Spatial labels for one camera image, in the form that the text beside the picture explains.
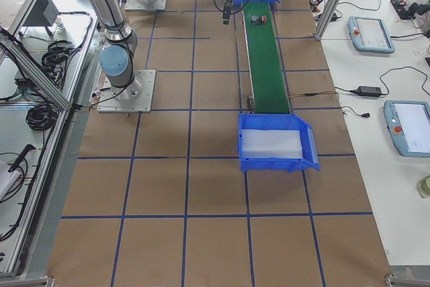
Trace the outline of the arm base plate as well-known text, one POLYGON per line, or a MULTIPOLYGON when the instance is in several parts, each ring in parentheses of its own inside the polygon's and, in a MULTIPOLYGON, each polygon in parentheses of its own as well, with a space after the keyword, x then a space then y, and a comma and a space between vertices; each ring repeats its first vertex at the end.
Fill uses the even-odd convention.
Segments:
POLYGON ((125 0, 126 11, 164 11, 167 0, 125 0))
POLYGON ((152 108, 155 86, 155 70, 134 70, 134 81, 122 92, 112 87, 107 77, 104 87, 109 87, 100 96, 101 103, 96 105, 99 113, 149 113, 152 108))

